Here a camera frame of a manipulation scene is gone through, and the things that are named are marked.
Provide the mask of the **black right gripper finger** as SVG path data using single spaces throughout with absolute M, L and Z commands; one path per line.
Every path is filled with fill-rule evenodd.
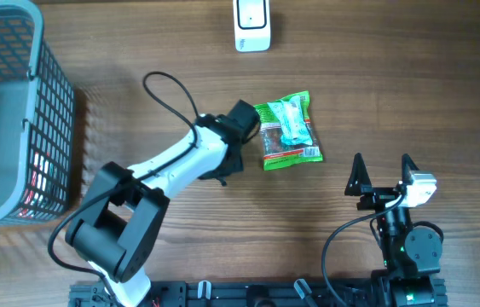
M 418 166 L 413 162 L 411 157 L 405 153 L 402 156 L 402 182 L 404 184 L 411 184 L 413 182 L 412 175 L 418 170 Z
M 350 178 L 346 184 L 344 194 L 346 196 L 362 196 L 372 192 L 372 183 L 367 173 L 361 153 L 354 156 Z

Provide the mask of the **green snack bag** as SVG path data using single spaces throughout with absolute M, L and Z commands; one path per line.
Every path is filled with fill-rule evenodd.
M 310 95 L 305 90 L 254 106 L 260 117 L 265 171 L 323 161 L 309 105 Z

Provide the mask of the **teal white tissue pack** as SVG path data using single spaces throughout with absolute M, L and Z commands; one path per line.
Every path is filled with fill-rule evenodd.
M 304 121 L 301 96 L 295 95 L 287 100 L 268 103 L 270 111 L 280 122 L 282 130 L 281 141 L 287 146 L 313 144 Z

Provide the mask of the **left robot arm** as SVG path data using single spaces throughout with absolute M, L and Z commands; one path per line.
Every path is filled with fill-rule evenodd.
M 72 306 L 140 306 L 152 284 L 143 265 L 171 202 L 196 180 L 243 170 L 241 149 L 259 122 L 254 106 L 238 101 L 226 115 L 198 117 L 191 131 L 156 157 L 128 168 L 105 164 L 73 213 L 66 242 L 100 280 Z

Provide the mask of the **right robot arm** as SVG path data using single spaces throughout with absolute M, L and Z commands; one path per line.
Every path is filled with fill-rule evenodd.
M 371 274 L 371 302 L 376 306 L 436 306 L 443 231 L 434 223 L 413 222 L 410 211 L 437 191 L 436 177 L 421 171 L 408 154 L 402 156 L 402 178 L 391 188 L 374 187 L 360 153 L 354 156 L 344 194 L 358 196 L 359 211 L 369 219 L 385 267 Z

